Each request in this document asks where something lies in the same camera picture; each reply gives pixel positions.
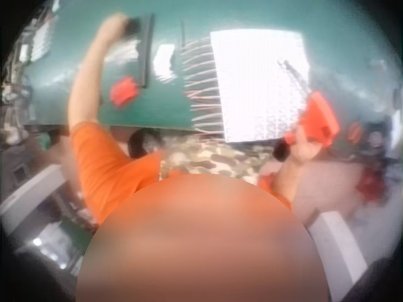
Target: red clip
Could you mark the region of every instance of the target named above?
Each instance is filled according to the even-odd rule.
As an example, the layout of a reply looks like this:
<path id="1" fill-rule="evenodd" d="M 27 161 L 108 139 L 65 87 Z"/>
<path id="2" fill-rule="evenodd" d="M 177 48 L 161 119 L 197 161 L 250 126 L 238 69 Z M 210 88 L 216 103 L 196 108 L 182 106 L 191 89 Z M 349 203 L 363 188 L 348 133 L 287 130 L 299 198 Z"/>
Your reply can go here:
<path id="1" fill-rule="evenodd" d="M 137 83 L 131 77 L 124 77 L 112 86 L 110 98 L 113 104 L 120 107 L 136 98 L 138 94 Z"/>

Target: orange shirt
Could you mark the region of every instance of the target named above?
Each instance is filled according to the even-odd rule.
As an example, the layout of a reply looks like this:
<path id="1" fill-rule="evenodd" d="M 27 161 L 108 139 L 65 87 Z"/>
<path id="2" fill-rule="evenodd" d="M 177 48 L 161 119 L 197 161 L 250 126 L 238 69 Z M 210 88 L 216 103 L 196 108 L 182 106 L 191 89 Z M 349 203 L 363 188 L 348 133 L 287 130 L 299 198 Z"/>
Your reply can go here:
<path id="1" fill-rule="evenodd" d="M 101 125 L 92 122 L 77 125 L 71 139 L 84 199 L 98 223 L 135 192 L 158 181 L 161 151 L 132 160 Z M 269 183 L 270 177 L 260 177 L 258 186 L 291 209 L 285 198 L 270 191 Z"/>

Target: white paper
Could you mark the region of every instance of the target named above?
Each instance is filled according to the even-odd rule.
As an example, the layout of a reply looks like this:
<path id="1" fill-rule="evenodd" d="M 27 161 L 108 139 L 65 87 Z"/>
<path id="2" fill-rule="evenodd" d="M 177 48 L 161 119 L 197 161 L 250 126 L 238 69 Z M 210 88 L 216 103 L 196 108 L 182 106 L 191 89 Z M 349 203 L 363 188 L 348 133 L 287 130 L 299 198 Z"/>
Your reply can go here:
<path id="1" fill-rule="evenodd" d="M 279 62 L 308 81 L 302 36 L 281 30 L 211 32 L 226 142 L 282 137 L 298 120 L 305 98 Z"/>

